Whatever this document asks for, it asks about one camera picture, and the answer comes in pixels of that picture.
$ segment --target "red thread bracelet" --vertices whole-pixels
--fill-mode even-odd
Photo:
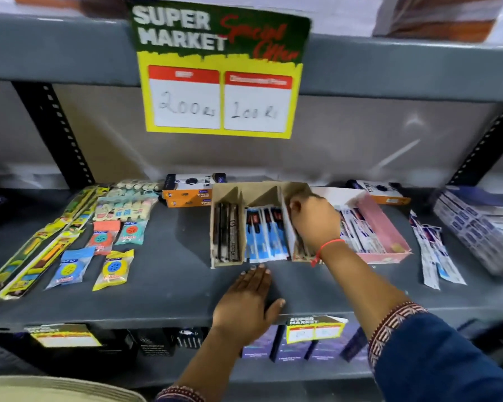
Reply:
[[[319,248],[319,250],[317,251],[316,255],[315,255],[315,259],[313,259],[311,261],[311,267],[312,268],[315,268],[315,265],[321,260],[320,258],[320,253],[322,252],[322,249],[324,247],[326,247],[326,245],[328,244],[331,244],[331,243],[335,243],[336,241],[342,241],[342,242],[345,242],[345,240],[343,240],[342,238],[336,238],[335,240],[331,240],[331,241],[328,241],[327,243],[325,244],[322,244],[321,248]]]

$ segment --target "orange and white box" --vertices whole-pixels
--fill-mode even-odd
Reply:
[[[291,93],[290,76],[226,72],[224,128],[285,132]]]
[[[150,65],[154,124],[159,127],[220,128],[220,73]]]

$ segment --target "patterned trim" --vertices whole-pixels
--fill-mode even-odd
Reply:
[[[156,396],[155,401],[163,402],[166,399],[178,399],[185,402],[205,402],[205,398],[195,392],[192,388],[177,385],[172,385],[161,391]]]
[[[409,316],[417,313],[428,313],[424,307],[411,301],[402,303],[393,308],[380,322],[369,341],[369,366],[374,372],[374,367],[382,354],[384,345],[389,341],[393,331],[398,328]]]

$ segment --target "gray metal shelf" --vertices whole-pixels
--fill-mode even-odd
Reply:
[[[22,194],[35,199],[0,227],[0,266],[38,228],[59,216],[68,201],[68,192],[64,191]],[[435,216],[425,215],[420,209],[422,203],[423,199],[413,200],[422,221],[440,225]],[[441,291],[423,286],[419,247],[406,216],[408,208],[383,209],[414,254],[400,264],[377,265],[377,272],[453,327],[474,318],[503,319],[503,282],[492,278],[447,230],[445,243],[468,285],[440,281]],[[122,250],[136,250],[126,284],[92,292],[104,259],[97,256],[87,268],[84,282],[44,290],[56,262],[25,297],[0,300],[0,328],[20,331],[26,325],[80,322],[108,329],[208,326],[217,301],[246,268],[209,269],[208,217],[206,208],[168,209],[157,204],[144,244],[120,246]],[[83,247],[90,235],[87,229],[71,248]],[[308,263],[277,261],[268,263],[268,267],[275,282],[270,297],[287,300],[280,322],[290,316],[320,314],[353,319],[347,298],[325,266],[312,269]]]
[[[503,46],[311,35],[301,94],[503,102]],[[139,86],[125,20],[0,14],[0,79]]]
[[[162,386],[175,382],[196,350],[178,348],[173,357],[138,355],[130,370],[110,380],[125,388]],[[231,372],[231,383],[267,383],[317,381],[321,379],[351,379],[372,377],[366,361],[346,362],[342,358],[330,361],[286,361],[238,359]]]

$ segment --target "pink box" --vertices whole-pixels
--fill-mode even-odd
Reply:
[[[411,254],[410,247],[401,233],[397,231],[389,217],[385,215],[380,206],[365,190],[346,188],[327,188],[312,186],[311,190],[316,195],[326,198],[333,206],[355,206],[360,209],[363,217],[376,233],[382,243],[386,254],[363,254],[358,255],[368,264],[398,264]],[[397,244],[404,252],[394,252],[392,245]]]

